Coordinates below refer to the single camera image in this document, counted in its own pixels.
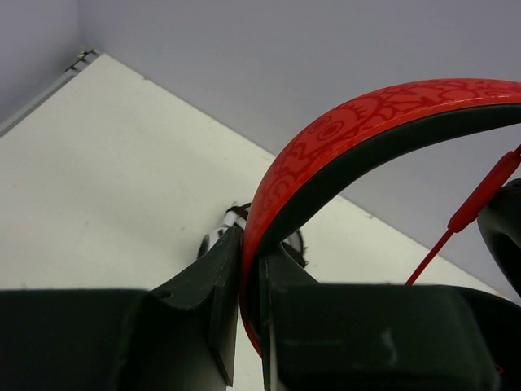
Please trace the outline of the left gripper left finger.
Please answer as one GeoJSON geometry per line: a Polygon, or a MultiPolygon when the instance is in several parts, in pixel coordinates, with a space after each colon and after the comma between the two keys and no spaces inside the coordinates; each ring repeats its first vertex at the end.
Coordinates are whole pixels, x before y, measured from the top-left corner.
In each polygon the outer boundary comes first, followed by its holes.
{"type": "Polygon", "coordinates": [[[233,384],[241,230],[141,289],[4,290],[4,390],[224,390],[233,384]]]}

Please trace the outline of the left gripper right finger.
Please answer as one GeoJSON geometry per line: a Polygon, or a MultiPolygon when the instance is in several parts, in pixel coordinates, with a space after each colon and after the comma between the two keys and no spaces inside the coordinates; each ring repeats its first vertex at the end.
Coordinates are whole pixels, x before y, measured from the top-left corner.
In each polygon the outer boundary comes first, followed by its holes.
{"type": "Polygon", "coordinates": [[[517,390],[520,308],[447,285],[320,283],[284,250],[258,263],[268,390],[517,390]]]}

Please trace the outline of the red black headphones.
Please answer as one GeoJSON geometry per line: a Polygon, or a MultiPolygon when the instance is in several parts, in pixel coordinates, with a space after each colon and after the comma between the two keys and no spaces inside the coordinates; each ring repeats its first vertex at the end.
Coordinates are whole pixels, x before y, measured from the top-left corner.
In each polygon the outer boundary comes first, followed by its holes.
{"type": "Polygon", "coordinates": [[[413,81],[321,115],[278,154],[254,195],[242,244],[239,305],[260,348],[259,256],[301,228],[344,188],[407,153],[520,122],[520,84],[477,78],[413,81]]]}

